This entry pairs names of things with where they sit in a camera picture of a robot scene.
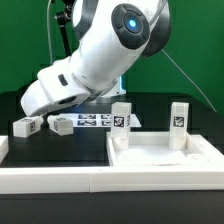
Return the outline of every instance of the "circular joint cap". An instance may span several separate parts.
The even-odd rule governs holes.
[[[112,25],[121,42],[128,49],[138,49],[150,35],[149,23],[145,15],[130,4],[118,5],[112,13]]]

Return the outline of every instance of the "green screen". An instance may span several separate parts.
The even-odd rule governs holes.
[[[48,0],[0,0],[0,93],[17,90],[49,66],[47,4]],[[165,51],[224,114],[224,1],[169,0],[169,6],[172,32]],[[63,9],[60,0],[51,7],[55,60],[65,57],[54,20]],[[68,36],[74,51],[77,41],[71,24]],[[124,87],[128,92],[187,93],[207,104],[163,52],[139,59],[124,74]]]

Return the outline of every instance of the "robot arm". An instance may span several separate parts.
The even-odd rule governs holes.
[[[38,80],[21,99],[26,115],[92,100],[112,88],[141,55],[151,56],[167,42],[169,20],[165,19],[168,25],[159,35],[161,44],[150,48],[150,37],[157,39],[152,32],[167,10],[163,0],[75,1],[71,20],[79,48],[38,73]]]

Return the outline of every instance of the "white cube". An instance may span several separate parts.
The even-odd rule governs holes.
[[[47,119],[49,128],[59,135],[73,134],[73,121],[63,116],[49,116]]]
[[[40,131],[42,123],[42,117],[25,117],[13,123],[13,135],[15,137],[27,138]]]

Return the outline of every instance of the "upright white block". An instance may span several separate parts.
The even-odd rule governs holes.
[[[19,121],[13,123],[13,135],[15,137],[27,138],[30,135],[40,131],[43,118],[40,116],[36,117],[25,117]]]
[[[117,102],[112,105],[111,137],[119,150],[128,149],[131,103]]]
[[[174,102],[171,107],[169,147],[183,150],[187,142],[188,103]]]
[[[49,128],[58,133],[59,135],[71,135],[73,134],[73,121],[63,116],[49,116],[47,118]]]

